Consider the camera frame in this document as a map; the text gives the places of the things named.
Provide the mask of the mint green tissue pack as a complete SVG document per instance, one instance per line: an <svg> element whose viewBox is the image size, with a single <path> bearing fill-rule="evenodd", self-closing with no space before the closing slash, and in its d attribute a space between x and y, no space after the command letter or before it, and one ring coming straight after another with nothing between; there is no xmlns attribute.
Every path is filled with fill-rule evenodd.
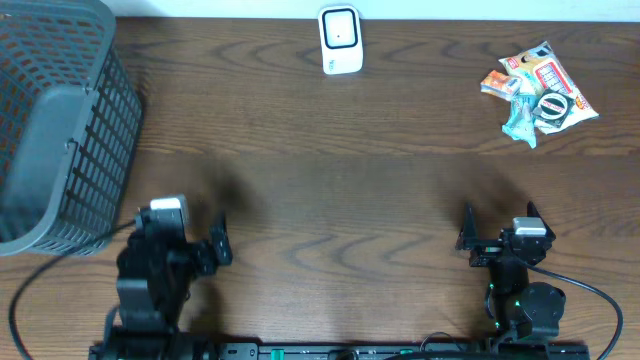
<svg viewBox="0 0 640 360"><path fill-rule="evenodd" d="M535 95L517 95L511 100L510 116L502 126L502 132L513 140L526 142L531 149L537 146L533 108Z"/></svg>

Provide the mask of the yellow orange snack bag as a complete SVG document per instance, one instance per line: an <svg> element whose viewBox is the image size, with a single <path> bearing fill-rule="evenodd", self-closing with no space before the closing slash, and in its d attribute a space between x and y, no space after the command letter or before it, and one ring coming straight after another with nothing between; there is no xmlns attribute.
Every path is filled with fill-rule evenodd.
<svg viewBox="0 0 640 360"><path fill-rule="evenodd" d="M552 89L566 94L575 101L574 107L560 128L546 125L534 116L534 124L542 133L558 133L580 122L599 117L547 41L517 55L501 58L499 62L510 76L522 79L522 95L535 95L538 101L546 89Z"/></svg>

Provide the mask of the white barcode scanner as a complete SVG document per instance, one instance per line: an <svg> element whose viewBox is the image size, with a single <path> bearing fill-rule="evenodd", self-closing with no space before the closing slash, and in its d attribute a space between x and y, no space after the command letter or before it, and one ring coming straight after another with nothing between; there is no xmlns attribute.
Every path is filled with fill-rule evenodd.
<svg viewBox="0 0 640 360"><path fill-rule="evenodd" d="M360 15L351 5L327 6L317 17L326 75L359 72L364 64Z"/></svg>

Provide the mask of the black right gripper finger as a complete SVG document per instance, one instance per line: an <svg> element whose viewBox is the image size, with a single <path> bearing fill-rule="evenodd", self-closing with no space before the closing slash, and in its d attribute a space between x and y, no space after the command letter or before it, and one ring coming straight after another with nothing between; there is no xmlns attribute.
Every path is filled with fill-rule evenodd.
<svg viewBox="0 0 640 360"><path fill-rule="evenodd" d="M469 203L464 208L464 219L458 238L456 240L456 250L471 250L477 245L478 234L475 224L473 209Z"/></svg>
<svg viewBox="0 0 640 360"><path fill-rule="evenodd" d="M533 218L537 218L540 220L540 222L542 223L542 225L544 226L546 233L545 233L545 237L551 240L555 240L556 239L556 234L553 232L553 230L550 228L550 226L547 224L547 222L543 219L542 215L539 213L537 207L535 206L535 204L532 201L529 201L527 203L527 216L528 217L533 217Z"/></svg>

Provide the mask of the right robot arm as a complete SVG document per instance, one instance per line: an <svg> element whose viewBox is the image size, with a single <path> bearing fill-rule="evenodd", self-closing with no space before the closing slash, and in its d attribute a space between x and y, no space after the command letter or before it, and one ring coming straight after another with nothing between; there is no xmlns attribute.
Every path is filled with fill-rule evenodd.
<svg viewBox="0 0 640 360"><path fill-rule="evenodd" d="M485 311L496 321L499 340L548 340L559 335L566 295L559 288L529 280L529 270L546 258L556 235L533 203L527 214L494 239L482 239L472 207L467 204L456 242L469 253L471 267L489 270Z"/></svg>

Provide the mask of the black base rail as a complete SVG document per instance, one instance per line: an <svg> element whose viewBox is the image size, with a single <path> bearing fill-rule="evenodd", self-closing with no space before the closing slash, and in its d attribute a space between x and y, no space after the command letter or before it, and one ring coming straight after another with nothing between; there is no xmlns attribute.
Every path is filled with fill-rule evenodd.
<svg viewBox="0 0 640 360"><path fill-rule="evenodd" d="M196 340L174 344L113 342L89 348L89 360L385 360L385 359L588 359L582 345L552 346L544 351L528 347L506 348L500 353L436 342L423 348L412 345L258 345Z"/></svg>

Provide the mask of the grey plastic mesh basket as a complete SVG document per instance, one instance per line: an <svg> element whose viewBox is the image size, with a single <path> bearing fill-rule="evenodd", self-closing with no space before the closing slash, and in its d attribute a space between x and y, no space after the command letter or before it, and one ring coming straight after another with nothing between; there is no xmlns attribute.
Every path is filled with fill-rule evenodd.
<svg viewBox="0 0 640 360"><path fill-rule="evenodd" d="M143 123L99 1L1 0L1 252L108 243Z"/></svg>

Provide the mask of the small orange snack packet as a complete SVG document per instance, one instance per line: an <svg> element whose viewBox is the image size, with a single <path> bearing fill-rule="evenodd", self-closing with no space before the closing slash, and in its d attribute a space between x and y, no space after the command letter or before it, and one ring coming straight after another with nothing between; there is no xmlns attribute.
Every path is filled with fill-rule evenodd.
<svg viewBox="0 0 640 360"><path fill-rule="evenodd" d="M520 91L522 79L492 70L480 83L480 91L511 101Z"/></svg>

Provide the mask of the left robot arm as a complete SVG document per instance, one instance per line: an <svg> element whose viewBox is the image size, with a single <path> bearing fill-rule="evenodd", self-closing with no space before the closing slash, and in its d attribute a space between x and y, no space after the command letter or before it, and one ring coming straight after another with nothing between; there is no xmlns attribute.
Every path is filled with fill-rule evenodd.
<svg viewBox="0 0 640 360"><path fill-rule="evenodd" d="M196 279L232 263L226 217L219 214L209 236L189 242L182 211L145 209L117 258L119 305L107 316L103 342L91 359L217 359L207 337L183 332L178 322Z"/></svg>

